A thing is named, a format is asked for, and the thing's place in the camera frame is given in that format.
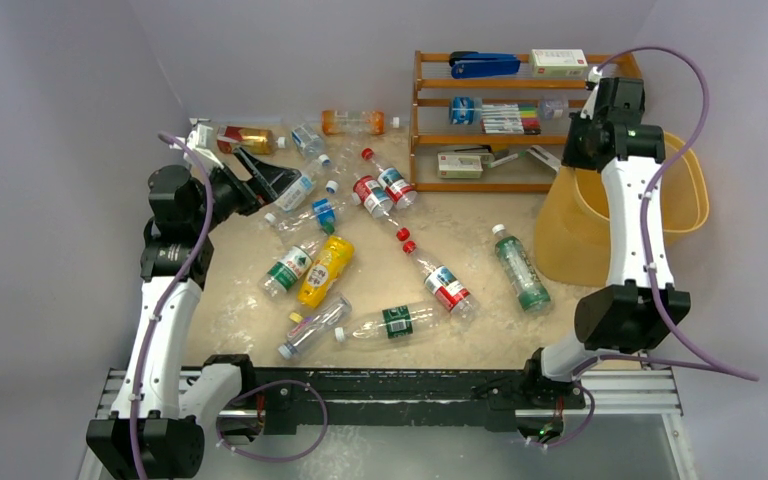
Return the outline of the crushed blue label bottle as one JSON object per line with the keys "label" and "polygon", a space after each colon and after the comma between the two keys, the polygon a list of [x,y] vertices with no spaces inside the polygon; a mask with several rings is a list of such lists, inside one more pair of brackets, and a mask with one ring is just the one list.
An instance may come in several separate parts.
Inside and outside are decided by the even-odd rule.
{"label": "crushed blue label bottle", "polygon": [[347,200],[327,197],[315,200],[297,212],[266,213],[264,220],[276,233],[296,233],[327,224],[336,226],[350,206],[351,204]]}

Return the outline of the green label bottle green cap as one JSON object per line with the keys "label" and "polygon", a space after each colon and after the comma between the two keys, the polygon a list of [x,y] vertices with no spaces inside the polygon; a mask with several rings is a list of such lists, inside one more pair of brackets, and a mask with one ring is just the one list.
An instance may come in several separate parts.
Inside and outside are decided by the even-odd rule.
{"label": "green label bottle green cap", "polygon": [[263,292],[269,298],[288,293],[311,268],[316,254],[335,230],[333,224],[326,223],[297,235],[261,278],[259,286]]}

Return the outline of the yellow plastic bin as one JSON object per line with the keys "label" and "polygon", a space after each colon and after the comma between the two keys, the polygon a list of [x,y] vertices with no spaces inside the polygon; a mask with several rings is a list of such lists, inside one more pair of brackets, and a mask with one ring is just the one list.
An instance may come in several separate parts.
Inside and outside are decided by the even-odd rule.
{"label": "yellow plastic bin", "polygon": [[658,286],[675,285],[666,249],[707,221],[709,199],[695,153],[671,133],[664,146],[661,164],[632,157],[601,172],[576,167],[572,146],[563,147],[535,226],[544,276],[590,287],[647,285],[645,267],[655,263]]}

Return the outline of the green tea bottle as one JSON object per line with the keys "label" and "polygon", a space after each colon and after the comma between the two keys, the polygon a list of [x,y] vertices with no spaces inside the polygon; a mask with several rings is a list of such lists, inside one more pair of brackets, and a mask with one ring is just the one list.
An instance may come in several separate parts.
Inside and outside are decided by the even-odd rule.
{"label": "green tea bottle", "polygon": [[532,314],[549,308],[551,297],[532,266],[521,240],[511,235],[504,224],[494,225],[491,231],[495,238],[495,256],[515,291],[520,308]]}

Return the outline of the clear bottle dark green label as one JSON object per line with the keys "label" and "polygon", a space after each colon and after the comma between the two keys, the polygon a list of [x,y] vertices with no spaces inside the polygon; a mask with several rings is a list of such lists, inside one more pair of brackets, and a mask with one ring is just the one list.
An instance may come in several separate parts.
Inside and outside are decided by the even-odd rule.
{"label": "clear bottle dark green label", "polygon": [[449,321],[442,306],[421,301],[377,310],[336,327],[334,337],[352,348],[389,348],[410,345],[440,333]]}

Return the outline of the red label bottle front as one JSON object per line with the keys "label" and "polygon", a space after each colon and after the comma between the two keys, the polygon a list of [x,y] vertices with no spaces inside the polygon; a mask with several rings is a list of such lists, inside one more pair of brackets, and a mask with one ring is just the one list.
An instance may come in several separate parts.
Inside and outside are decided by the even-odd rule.
{"label": "red label bottle front", "polygon": [[416,265],[426,290],[452,317],[467,321],[477,315],[479,303],[445,263],[414,241],[405,242],[402,250]]}

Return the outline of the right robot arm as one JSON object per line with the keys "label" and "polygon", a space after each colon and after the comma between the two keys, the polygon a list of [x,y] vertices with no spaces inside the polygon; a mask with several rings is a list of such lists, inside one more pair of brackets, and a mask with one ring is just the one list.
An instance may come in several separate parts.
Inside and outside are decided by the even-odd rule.
{"label": "right robot arm", "polygon": [[605,286],[581,299],[574,329],[538,349],[525,365],[521,392],[536,407],[570,396],[585,364],[658,346],[691,307],[675,288],[661,219],[665,164],[662,128],[642,122],[644,83],[602,78],[587,83],[571,117],[562,164],[600,175],[609,208],[610,263]]}

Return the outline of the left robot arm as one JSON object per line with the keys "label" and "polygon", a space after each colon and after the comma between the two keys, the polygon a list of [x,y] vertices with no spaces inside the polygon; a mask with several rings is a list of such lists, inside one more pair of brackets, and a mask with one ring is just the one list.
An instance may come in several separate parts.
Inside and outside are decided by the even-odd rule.
{"label": "left robot arm", "polygon": [[210,232],[234,214],[257,213],[302,178],[298,169],[268,164],[241,148],[233,155],[249,179],[210,157],[204,180],[182,165],[148,178],[153,215],[143,231],[137,337],[109,413],[90,421],[86,433],[89,449],[115,479],[194,478],[220,411],[257,399],[245,354],[210,357],[196,382],[180,387],[186,338],[214,252]]}

